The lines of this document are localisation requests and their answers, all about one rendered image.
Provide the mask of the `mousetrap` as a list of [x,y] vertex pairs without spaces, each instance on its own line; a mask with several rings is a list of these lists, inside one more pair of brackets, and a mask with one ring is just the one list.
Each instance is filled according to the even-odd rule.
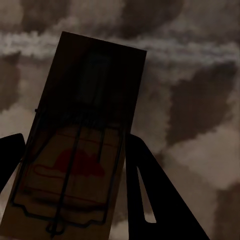
[[0,236],[109,240],[146,55],[62,32]]

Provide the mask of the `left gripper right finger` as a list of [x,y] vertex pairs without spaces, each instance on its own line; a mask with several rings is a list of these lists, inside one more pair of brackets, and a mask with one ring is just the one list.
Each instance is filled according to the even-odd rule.
[[[145,142],[125,134],[129,240],[210,240]],[[156,223],[145,220],[139,168]]]

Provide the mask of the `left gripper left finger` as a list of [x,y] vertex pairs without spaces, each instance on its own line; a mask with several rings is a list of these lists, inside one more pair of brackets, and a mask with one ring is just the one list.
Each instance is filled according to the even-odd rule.
[[22,133],[0,138],[0,193],[20,163],[25,154],[25,148]]

